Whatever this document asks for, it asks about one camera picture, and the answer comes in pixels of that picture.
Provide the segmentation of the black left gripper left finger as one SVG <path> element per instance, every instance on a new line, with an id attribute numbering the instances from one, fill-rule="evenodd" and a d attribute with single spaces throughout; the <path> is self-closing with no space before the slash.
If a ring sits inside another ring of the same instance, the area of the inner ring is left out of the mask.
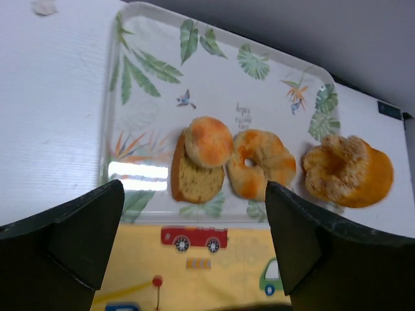
<path id="1" fill-rule="evenodd" d="M 113 180 L 70 202 L 1 226 L 2 310 L 89 310 L 123 211 Z"/>

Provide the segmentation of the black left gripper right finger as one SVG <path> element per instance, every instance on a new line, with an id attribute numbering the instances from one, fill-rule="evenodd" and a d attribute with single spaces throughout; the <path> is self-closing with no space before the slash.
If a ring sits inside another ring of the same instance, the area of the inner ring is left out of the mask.
<path id="1" fill-rule="evenodd" d="M 276 182 L 266 209 L 294 310 L 413 310 L 414 239 L 358 224 Z"/>

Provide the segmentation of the sugared orange donut bread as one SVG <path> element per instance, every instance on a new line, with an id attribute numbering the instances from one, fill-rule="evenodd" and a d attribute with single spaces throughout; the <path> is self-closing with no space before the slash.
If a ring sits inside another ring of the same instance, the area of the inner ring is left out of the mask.
<path id="1" fill-rule="evenodd" d="M 302 166 L 312 196 L 354 209 L 386 198 L 394 182 L 390 158 L 355 135 L 325 136 L 303 156 Z"/>

